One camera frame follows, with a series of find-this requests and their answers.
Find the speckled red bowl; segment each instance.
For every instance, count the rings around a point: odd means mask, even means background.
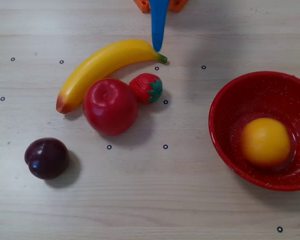
[[[241,152],[242,130],[257,118],[276,119],[289,132],[290,155],[277,168],[257,168]],[[300,190],[299,78],[280,72],[260,71],[232,80],[212,102],[209,131],[222,160],[240,177],[266,189]]]

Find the orange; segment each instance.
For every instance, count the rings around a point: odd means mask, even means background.
[[[271,168],[282,164],[290,152],[290,138],[285,126],[272,118],[258,118],[243,129],[243,155],[253,165]]]

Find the banana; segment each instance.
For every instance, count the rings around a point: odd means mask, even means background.
[[[100,49],[81,63],[65,81],[56,100],[56,110],[62,114],[71,112],[96,81],[126,65],[149,60],[165,64],[168,59],[140,39],[122,40]]]

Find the dark purple plum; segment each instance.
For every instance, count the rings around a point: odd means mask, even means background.
[[[67,147],[58,139],[46,137],[35,140],[24,153],[30,172],[39,179],[54,179],[69,165]]]

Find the banana stem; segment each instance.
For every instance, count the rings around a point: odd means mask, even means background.
[[[168,61],[168,58],[166,57],[166,56],[163,56],[162,54],[160,54],[160,53],[156,53],[156,54],[158,54],[158,57],[159,57],[159,62],[160,63],[162,63],[162,64],[166,64],[167,63],[167,61]]]

